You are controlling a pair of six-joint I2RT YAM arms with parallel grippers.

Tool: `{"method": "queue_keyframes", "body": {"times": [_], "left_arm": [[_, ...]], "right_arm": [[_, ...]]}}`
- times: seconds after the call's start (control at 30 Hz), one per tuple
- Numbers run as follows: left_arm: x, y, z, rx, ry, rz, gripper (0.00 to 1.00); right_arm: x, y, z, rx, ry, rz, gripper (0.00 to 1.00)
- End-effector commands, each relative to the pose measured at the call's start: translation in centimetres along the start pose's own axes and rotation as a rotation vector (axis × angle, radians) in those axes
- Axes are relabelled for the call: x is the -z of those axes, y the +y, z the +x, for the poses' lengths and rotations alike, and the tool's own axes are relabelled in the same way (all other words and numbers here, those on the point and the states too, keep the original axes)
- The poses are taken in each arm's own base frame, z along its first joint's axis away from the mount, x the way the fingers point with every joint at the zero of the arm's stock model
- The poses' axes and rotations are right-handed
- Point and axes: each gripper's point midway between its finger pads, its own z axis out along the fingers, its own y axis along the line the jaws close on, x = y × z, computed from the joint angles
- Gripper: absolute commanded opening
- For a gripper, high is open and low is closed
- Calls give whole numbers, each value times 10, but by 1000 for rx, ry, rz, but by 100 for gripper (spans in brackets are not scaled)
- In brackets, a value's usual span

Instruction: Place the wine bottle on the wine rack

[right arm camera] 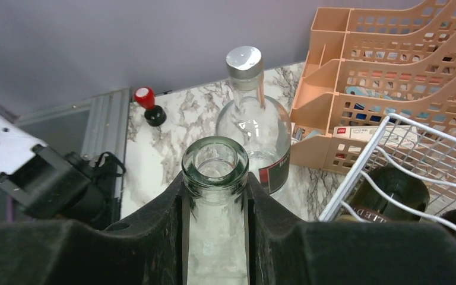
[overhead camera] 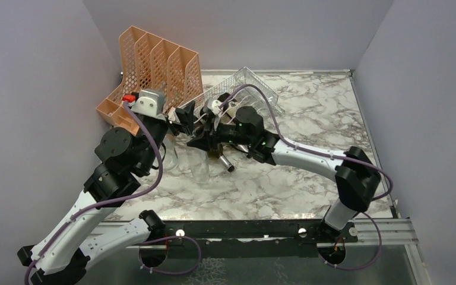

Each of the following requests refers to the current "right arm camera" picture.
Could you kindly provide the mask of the clear glass bottle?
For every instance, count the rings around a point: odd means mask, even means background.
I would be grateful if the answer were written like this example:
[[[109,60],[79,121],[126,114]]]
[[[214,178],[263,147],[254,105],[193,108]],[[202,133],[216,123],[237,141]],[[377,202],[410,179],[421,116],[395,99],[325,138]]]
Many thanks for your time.
[[[202,138],[182,157],[189,194],[188,284],[247,284],[243,192],[249,159],[236,141]]]
[[[221,110],[215,133],[245,149],[250,172],[268,194],[275,194],[289,177],[290,116],[281,103],[264,93],[264,67],[258,48],[232,49],[226,55],[226,67],[233,99]]]

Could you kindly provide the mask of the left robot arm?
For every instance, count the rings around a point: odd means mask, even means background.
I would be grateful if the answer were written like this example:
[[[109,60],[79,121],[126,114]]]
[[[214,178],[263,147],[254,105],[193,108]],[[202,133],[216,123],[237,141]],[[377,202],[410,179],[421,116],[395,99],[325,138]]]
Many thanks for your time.
[[[114,187],[126,172],[109,151],[93,163],[59,154],[0,115],[0,189],[34,219],[63,217],[105,229],[119,220]]]

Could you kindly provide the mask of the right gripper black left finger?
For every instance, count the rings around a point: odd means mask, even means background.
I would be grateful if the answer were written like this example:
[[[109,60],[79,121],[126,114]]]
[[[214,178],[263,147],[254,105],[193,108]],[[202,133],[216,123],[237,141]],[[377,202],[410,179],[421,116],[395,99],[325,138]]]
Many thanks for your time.
[[[75,220],[0,223],[0,284],[184,284],[184,185],[96,230]]]

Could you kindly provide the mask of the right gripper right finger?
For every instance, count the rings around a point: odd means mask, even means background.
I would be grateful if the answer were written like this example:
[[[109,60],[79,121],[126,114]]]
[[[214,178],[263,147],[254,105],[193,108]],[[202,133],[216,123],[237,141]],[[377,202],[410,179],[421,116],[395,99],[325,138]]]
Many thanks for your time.
[[[246,185],[250,284],[456,284],[456,240],[430,223],[307,222]]]

